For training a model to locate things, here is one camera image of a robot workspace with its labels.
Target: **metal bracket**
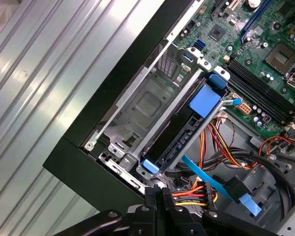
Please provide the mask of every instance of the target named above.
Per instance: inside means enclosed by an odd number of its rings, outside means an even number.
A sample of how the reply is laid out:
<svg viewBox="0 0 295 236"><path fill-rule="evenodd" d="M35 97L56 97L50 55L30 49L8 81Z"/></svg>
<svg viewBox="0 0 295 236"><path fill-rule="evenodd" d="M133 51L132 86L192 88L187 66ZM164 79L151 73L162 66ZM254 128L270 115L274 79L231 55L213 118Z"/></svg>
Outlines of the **metal bracket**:
<svg viewBox="0 0 295 236"><path fill-rule="evenodd" d="M127 181L130 185L136 188L140 193L144 194L146 185L142 184L136 178L134 178L131 174L121 168L117 163L115 163L112 159L106 160L102 154L98 157L98 159L104 163L109 169L118 174L122 179Z"/></svg>

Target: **ram slot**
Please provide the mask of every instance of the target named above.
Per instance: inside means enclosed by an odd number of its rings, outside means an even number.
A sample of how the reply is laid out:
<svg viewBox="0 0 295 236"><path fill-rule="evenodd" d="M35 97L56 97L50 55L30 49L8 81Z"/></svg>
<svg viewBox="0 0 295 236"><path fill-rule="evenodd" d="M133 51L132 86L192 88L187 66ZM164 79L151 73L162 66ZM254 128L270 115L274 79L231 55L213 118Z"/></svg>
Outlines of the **ram slot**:
<svg viewBox="0 0 295 236"><path fill-rule="evenodd" d="M261 95L257 94L255 90L251 89L247 84L245 84L239 77L230 72L231 79L229 83L238 92L245 94L251 102L258 105L262 110L264 110L269 116L274 120L281 123L288 118L288 114L279 112L276 108L272 107L267 101L265 101Z"/></svg>
<svg viewBox="0 0 295 236"><path fill-rule="evenodd" d="M281 97L237 61L233 60L227 70L231 75L229 83L233 88L260 106L276 121L285 123L291 120L291 114L295 112L293 104Z"/></svg>
<svg viewBox="0 0 295 236"><path fill-rule="evenodd" d="M283 110L287 111L288 113L290 111L292 111L292 112L295 111L295 106L292 103L290 103L289 101L284 99L280 94L278 94L269 85L264 83L257 76L255 76L253 73L251 73L245 67L243 67L238 61L233 60L230 63L229 68L237 76L239 76L244 81L246 81L247 84L256 88L256 90L258 92L260 92L263 95L263 97L265 97L267 100L271 100L273 103L277 103L279 101L280 107L283 107Z"/></svg>

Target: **screw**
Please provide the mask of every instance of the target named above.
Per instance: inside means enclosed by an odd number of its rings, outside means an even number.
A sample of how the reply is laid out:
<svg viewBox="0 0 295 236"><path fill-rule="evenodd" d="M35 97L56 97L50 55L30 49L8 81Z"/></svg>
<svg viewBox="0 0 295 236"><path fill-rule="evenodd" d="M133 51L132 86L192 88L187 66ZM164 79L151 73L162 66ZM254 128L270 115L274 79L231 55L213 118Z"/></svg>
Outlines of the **screw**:
<svg viewBox="0 0 295 236"><path fill-rule="evenodd" d="M111 218L114 218L114 217L118 216L118 214L111 211L108 213L108 216Z"/></svg>
<svg viewBox="0 0 295 236"><path fill-rule="evenodd" d="M143 206L143 207L141 208L141 210L142 210L142 211L149 211L149 209L148 209L146 206Z"/></svg>
<svg viewBox="0 0 295 236"><path fill-rule="evenodd" d="M218 215L217 213L213 212L213 211L209 211L208 213L211 217L216 218Z"/></svg>
<svg viewBox="0 0 295 236"><path fill-rule="evenodd" d="M177 207L175 207L175 210L176 210L176 211L180 211L180 212L182 212L182 211L183 211L183 209L182 209L181 207L178 207L178 206L177 206Z"/></svg>
<svg viewBox="0 0 295 236"><path fill-rule="evenodd" d="M92 148L93 144L92 143L87 143L87 148Z"/></svg>

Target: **expansion slot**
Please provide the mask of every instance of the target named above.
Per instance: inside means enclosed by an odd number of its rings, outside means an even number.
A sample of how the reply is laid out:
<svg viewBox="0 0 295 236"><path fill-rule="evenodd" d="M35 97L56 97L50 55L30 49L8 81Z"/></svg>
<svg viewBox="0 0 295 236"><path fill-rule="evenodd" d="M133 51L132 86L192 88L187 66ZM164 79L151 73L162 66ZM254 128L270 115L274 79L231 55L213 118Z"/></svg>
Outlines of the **expansion slot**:
<svg viewBox="0 0 295 236"><path fill-rule="evenodd" d="M241 0L234 0L232 3L226 8L225 12L229 15L232 14L232 12L238 7L238 5L241 3Z"/></svg>
<svg viewBox="0 0 295 236"><path fill-rule="evenodd" d="M241 94L258 105L274 120L280 123L288 123L293 118L295 107L269 85L252 74L238 61L230 62L227 71L231 75L230 85Z"/></svg>
<svg viewBox="0 0 295 236"><path fill-rule="evenodd" d="M272 3L273 0L265 0L264 3L258 8L254 16L248 21L245 28L242 31L242 38L241 42L244 43L247 33L252 29L256 21L262 16L264 11L267 9L267 7Z"/></svg>

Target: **chip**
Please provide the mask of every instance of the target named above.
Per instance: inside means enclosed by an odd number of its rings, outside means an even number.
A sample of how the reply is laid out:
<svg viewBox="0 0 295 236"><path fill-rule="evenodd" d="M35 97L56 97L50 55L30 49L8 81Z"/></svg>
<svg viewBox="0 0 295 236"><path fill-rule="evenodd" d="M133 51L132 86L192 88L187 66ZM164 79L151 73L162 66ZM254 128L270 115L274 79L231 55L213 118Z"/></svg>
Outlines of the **chip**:
<svg viewBox="0 0 295 236"><path fill-rule="evenodd" d="M295 26L290 30L290 34L294 34L295 35Z"/></svg>
<svg viewBox="0 0 295 236"><path fill-rule="evenodd" d="M295 63L295 53L283 43L280 43L267 55L265 61L285 75Z"/></svg>
<svg viewBox="0 0 295 236"><path fill-rule="evenodd" d="M282 6L280 7L280 9L278 10L278 12L282 15L282 16L286 16L290 9L292 8L292 5L288 2L285 2L282 4Z"/></svg>
<svg viewBox="0 0 295 236"><path fill-rule="evenodd" d="M226 31L222 27L220 27L219 25L215 25L208 35L211 38L213 38L216 42L218 42L222 39L222 37L225 34L226 34Z"/></svg>
<svg viewBox="0 0 295 236"><path fill-rule="evenodd" d="M263 34L263 32L264 32L264 30L262 28L260 28L259 26L256 27L256 29L255 29L256 35L260 36L261 34Z"/></svg>

